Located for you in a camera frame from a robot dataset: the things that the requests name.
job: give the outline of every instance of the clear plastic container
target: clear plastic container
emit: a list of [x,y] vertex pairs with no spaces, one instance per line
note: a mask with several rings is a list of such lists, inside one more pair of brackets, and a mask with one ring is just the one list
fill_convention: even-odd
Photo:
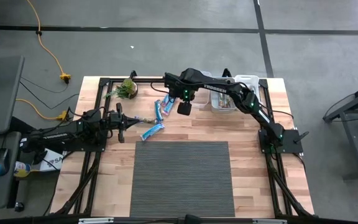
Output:
[[256,94],[259,102],[260,100],[260,93],[259,93],[259,77],[256,75],[236,75],[234,77],[235,82],[242,82],[248,86],[248,88]]
[[[212,77],[210,72],[201,71],[201,73],[207,77]],[[193,108],[203,109],[209,103],[209,94],[210,91],[204,88],[199,88],[195,93],[194,100],[191,101],[191,106]]]
[[[216,79],[223,79],[223,80],[230,80],[231,82],[234,82],[234,78],[223,78],[223,77],[214,77]],[[233,103],[233,100],[230,101],[230,108],[221,108],[219,106],[219,93],[215,91],[211,91],[211,111],[212,113],[232,113],[234,110],[236,110],[236,106]]]

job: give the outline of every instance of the wooden table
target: wooden table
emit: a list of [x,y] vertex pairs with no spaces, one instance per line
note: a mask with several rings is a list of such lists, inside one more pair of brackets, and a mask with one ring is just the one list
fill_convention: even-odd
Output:
[[[84,77],[76,113],[94,108],[99,78]],[[284,80],[268,78],[267,81],[273,109],[290,113]],[[123,112],[127,116],[154,118],[154,101],[162,99],[164,93],[153,91],[149,83],[140,83],[138,86],[139,93],[132,100],[112,98],[110,110],[115,109],[117,102],[121,102]],[[156,83],[154,86],[164,90],[162,84]],[[152,136],[148,141],[227,141],[229,143],[236,217],[273,217],[265,157],[260,152],[257,137],[257,131],[260,129],[258,122],[251,115],[239,111],[235,111],[229,116],[213,114],[210,104],[202,110],[193,108],[190,116],[178,114],[176,107],[165,118],[165,129]],[[293,121],[288,115],[274,113],[274,117],[275,121],[281,123],[284,128],[293,127]],[[137,124],[129,128],[124,133],[124,144],[118,142],[116,133],[108,141],[106,151],[102,153],[101,157],[92,216],[129,216],[135,143],[141,141],[140,135],[149,128],[150,125],[147,124]],[[61,208],[77,188],[83,158],[84,152],[75,152],[64,160],[51,212]],[[294,155],[283,154],[283,164],[288,187],[302,206],[313,213],[308,183],[301,162]],[[280,208],[285,212],[281,190],[279,187],[277,189]],[[84,200],[86,200],[87,191],[88,189],[85,190]]]

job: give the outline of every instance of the concrete floor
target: concrete floor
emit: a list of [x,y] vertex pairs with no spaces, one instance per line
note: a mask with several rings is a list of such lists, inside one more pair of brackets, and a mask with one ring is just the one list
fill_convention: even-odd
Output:
[[[51,26],[257,28],[252,0],[33,0],[42,24]],[[260,0],[266,29],[358,30],[358,0]],[[25,0],[0,0],[0,24],[36,24]],[[28,84],[54,106],[78,93],[85,75],[161,75],[188,67],[219,75],[266,77],[259,34],[153,32],[44,32],[43,41],[72,75],[67,91],[53,94]],[[337,100],[358,90],[358,36],[267,35],[275,77],[285,79],[295,124],[310,131],[303,140],[306,173],[315,213],[324,218],[358,221],[358,180],[342,175],[358,169],[341,123],[322,116]],[[23,55],[23,77],[61,90],[59,71],[33,31],[0,31],[0,57]],[[48,110],[20,87],[18,97],[44,115],[56,116],[76,98]],[[56,125],[17,103],[14,115],[36,128]],[[42,215],[56,175],[29,182],[22,213],[0,210],[2,217]]]

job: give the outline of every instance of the gray rug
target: gray rug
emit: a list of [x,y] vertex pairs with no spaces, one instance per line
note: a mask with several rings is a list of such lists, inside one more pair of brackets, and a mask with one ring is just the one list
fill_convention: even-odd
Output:
[[234,217],[227,142],[137,142],[132,217]]

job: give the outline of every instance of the computer mouse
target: computer mouse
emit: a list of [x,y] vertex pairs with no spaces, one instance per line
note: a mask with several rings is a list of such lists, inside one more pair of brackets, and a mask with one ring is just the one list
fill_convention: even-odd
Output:
[[0,176],[9,171],[9,149],[0,148]]

